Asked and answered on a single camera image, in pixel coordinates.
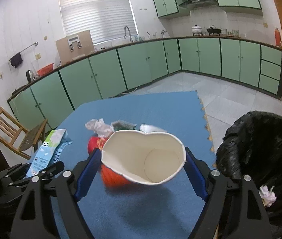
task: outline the red thermos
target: red thermos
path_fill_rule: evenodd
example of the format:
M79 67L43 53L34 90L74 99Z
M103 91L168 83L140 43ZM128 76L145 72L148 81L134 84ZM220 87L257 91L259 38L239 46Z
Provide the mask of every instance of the red thermos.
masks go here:
M281 46L282 40L281 40L280 32L279 32L278 28L275 28L274 33L275 33L275 43L276 43L276 45Z

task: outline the trash bin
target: trash bin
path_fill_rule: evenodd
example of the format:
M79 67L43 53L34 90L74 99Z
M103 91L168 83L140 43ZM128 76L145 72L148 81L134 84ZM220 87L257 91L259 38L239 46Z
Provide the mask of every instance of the trash bin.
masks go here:
M282 117L269 112L243 115L226 131L216 157L218 169L227 177L248 174L258 188L275 186L277 200L266 210L273 238L282 236Z

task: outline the towel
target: towel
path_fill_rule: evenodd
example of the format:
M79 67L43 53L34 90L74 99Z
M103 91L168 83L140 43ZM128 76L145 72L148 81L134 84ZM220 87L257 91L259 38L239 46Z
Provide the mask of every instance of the towel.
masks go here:
M12 58L10 58L10 63L14 68L17 68L19 65L21 65L23 62L21 58L20 52L15 54Z

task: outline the window blind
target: window blind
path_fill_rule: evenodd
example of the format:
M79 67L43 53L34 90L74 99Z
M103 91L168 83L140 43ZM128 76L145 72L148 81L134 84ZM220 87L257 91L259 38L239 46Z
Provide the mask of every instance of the window blind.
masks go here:
M94 44L137 34L129 0L59 0L65 34L90 30Z

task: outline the cardboard box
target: cardboard box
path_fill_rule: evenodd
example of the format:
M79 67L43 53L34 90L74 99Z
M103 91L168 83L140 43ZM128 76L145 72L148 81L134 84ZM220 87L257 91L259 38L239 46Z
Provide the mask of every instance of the cardboard box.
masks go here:
M71 51L68 40L75 38L76 36L79 36L82 47L79 48L77 42L73 41L72 43L73 50ZM87 56L91 53L91 51L94 51L94 46L89 30L78 32L71 36L67 36L62 39L59 39L56 41L56 45L60 56L61 65L65 65L66 63L69 63L80 57Z

